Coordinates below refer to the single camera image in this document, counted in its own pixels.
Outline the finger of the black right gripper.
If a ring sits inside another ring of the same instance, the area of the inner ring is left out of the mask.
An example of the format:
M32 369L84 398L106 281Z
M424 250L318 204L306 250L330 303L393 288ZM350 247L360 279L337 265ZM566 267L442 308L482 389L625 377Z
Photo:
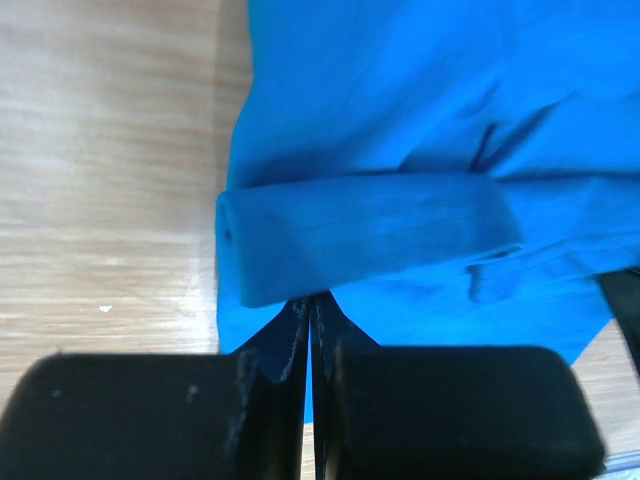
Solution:
M640 280L639 269L599 276L600 288L624 336L636 375L640 367Z

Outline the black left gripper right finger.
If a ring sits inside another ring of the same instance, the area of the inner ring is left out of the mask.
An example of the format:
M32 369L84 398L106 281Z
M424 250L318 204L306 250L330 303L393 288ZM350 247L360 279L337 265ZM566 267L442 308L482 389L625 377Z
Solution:
M592 479L606 448L564 359L532 346L377 344L310 313L320 479Z

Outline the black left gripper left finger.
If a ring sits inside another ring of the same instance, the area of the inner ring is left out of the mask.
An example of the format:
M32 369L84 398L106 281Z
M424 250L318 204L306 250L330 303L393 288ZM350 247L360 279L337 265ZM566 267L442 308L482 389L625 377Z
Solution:
M296 479L308 304L230 354L58 353L1 417L5 479Z

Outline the blue t shirt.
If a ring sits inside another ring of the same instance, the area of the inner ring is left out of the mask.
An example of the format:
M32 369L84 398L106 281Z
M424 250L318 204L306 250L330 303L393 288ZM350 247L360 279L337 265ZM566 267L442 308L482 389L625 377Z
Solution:
M216 209L237 348L331 291L387 345L576 361L639 263L635 1L252 1Z

